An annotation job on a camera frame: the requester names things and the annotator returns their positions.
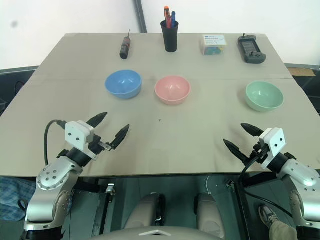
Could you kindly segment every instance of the white wall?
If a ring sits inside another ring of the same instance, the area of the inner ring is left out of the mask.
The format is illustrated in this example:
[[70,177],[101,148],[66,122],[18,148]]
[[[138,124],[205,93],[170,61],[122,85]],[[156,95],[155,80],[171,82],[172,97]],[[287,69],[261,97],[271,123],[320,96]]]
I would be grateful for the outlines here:
[[148,33],[161,32],[165,5],[179,33],[266,34],[283,62],[320,65],[320,0],[142,0]]
[[0,70],[40,65],[66,33],[129,29],[140,32],[132,0],[1,0]]

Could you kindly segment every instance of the blue bowl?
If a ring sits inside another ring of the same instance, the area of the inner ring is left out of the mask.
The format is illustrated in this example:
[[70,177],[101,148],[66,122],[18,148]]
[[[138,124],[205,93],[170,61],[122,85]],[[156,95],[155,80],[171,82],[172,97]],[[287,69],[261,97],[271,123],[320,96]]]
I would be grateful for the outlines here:
[[104,85],[112,95],[121,99],[130,99],[140,93],[142,80],[136,71],[121,70],[108,76]]

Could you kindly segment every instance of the pen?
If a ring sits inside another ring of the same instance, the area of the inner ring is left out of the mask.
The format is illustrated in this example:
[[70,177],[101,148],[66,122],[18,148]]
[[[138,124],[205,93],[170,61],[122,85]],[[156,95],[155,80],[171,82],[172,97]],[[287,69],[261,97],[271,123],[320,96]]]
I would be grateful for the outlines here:
[[168,6],[164,6],[164,20],[167,21],[167,17],[170,15],[170,10]]
[[166,23],[166,28],[167,29],[170,29],[171,28],[171,16],[169,15],[169,16],[167,16],[167,18],[166,18],[166,21],[165,21],[165,23]]
[[176,26],[176,12],[172,12],[172,17],[171,17],[171,28],[174,28]]

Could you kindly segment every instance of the black controller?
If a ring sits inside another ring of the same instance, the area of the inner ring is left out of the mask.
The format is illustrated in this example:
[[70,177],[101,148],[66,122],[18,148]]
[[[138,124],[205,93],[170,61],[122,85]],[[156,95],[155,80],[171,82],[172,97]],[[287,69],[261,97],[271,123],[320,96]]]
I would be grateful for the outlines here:
[[244,61],[248,64],[261,64],[267,58],[267,56],[260,51],[256,39],[257,37],[255,35],[245,36],[245,34],[238,38],[238,44],[244,56]]

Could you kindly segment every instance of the pink bowl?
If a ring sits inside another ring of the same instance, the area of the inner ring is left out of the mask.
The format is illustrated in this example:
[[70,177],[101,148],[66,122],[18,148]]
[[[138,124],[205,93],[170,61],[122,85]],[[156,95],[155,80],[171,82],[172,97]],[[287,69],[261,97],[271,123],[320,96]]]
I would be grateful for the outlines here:
[[177,105],[185,101],[191,86],[182,76],[166,76],[156,82],[154,91],[165,104]]

